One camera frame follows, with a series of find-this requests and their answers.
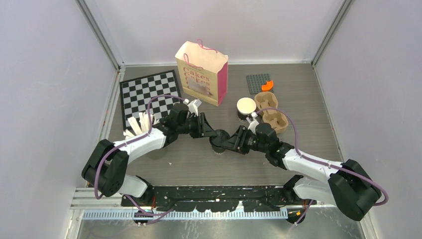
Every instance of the checkered board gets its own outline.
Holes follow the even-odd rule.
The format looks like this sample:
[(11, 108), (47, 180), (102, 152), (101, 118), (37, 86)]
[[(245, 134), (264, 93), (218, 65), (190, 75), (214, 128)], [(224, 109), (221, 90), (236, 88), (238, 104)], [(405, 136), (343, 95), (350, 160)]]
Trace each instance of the checkered board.
[[(163, 94), (181, 96), (174, 70), (121, 82), (123, 129), (132, 129), (127, 119), (133, 116), (139, 121), (139, 112), (146, 111), (151, 98)], [(179, 100), (176, 98), (157, 98), (151, 103), (150, 112), (155, 119), (161, 119), (169, 114), (170, 108), (177, 102)]]

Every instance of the robotic arm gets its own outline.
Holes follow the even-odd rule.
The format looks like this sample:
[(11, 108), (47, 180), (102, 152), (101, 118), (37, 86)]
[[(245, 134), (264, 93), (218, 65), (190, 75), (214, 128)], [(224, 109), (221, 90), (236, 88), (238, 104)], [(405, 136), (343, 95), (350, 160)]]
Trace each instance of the robotic arm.
[[(314, 199), (336, 205), (340, 211), (355, 221), (361, 220), (381, 197), (381, 192), (377, 188), (353, 175), (302, 158), (301, 155), (311, 155), (301, 151), (299, 155), (292, 145), (279, 141), (275, 131), (267, 123), (255, 124), (254, 129), (239, 126), (237, 131), (229, 136), (222, 129), (213, 130), (205, 114), (198, 114), (197, 108), (198, 101), (192, 101), (188, 105), (174, 104), (169, 115), (153, 125), (148, 136), (113, 152), (107, 158), (107, 161), (112, 160), (111, 163), (104, 165), (100, 171), (99, 190), (103, 195), (108, 197), (121, 193), (136, 198), (142, 197), (147, 188), (152, 186), (142, 178), (125, 174), (128, 164), (152, 150), (169, 145), (178, 138), (179, 134), (189, 134), (192, 138), (209, 137), (216, 152), (231, 150), (247, 154), (250, 150), (259, 151), (265, 153), (265, 157), (272, 165), (285, 170), (298, 171), (313, 178), (314, 180), (295, 175), (284, 185), (284, 189), (288, 190), (294, 198)], [(106, 139), (100, 141), (84, 167), (82, 177), (94, 184), (95, 173), (102, 157), (115, 145), (127, 141), (114, 143)], [(351, 159), (340, 163), (311, 157), (369, 178), (363, 168)]]

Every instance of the gift bag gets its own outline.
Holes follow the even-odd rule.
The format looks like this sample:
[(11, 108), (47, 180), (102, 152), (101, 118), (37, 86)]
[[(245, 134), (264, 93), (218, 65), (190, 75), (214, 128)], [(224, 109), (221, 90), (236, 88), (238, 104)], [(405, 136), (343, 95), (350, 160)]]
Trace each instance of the gift bag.
[(198, 43), (185, 42), (176, 53), (183, 91), (219, 106), (227, 93), (228, 56)]

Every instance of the chessboard border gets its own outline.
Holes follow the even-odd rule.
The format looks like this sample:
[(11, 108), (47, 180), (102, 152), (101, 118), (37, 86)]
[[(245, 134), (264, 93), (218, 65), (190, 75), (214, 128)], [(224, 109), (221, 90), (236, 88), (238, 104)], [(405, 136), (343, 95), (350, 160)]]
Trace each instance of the chessboard border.
[(151, 74), (151, 75), (147, 75), (147, 76), (141, 76), (141, 77), (137, 77), (131, 80), (127, 80), (127, 81), (121, 81), (119, 83), (119, 88), (120, 88), (120, 107), (121, 107), (121, 119), (122, 119), (122, 124), (123, 124), (123, 131), (125, 131), (126, 129), (128, 129), (126, 127), (126, 119), (125, 119), (125, 114), (124, 114), (124, 103), (123, 103), (123, 83), (127, 83), (130, 81), (135, 81), (135, 80), (139, 80), (139, 79), (143, 79), (143, 78), (148, 78), (148, 77), (153, 77), (156, 75), (162, 75), (162, 74), (167, 74), (173, 72), (173, 76), (174, 76), (174, 80), (176, 83), (176, 90), (177, 90), (177, 94), (179, 95), (179, 97), (182, 97), (182, 94), (180, 92), (180, 87), (179, 87), (179, 82), (178, 82), (178, 77), (176, 75), (176, 71), (175, 70), (170, 70), (170, 71), (164, 71), (164, 72), (160, 72), (160, 73), (155, 73), (155, 74)]

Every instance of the white wall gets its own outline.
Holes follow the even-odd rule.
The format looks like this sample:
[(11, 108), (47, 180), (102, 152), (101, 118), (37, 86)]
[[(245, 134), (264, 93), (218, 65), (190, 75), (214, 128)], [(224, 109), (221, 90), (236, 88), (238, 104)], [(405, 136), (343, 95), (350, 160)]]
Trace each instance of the white wall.
[(175, 63), (202, 38), (230, 62), (310, 62), (343, 0), (89, 0), (125, 64)]
[(115, 70), (75, 1), (6, 0), (0, 72), (0, 238), (63, 238)]
[(421, 238), (422, 1), (355, 1), (317, 65), (347, 158), (390, 195), (380, 238)]

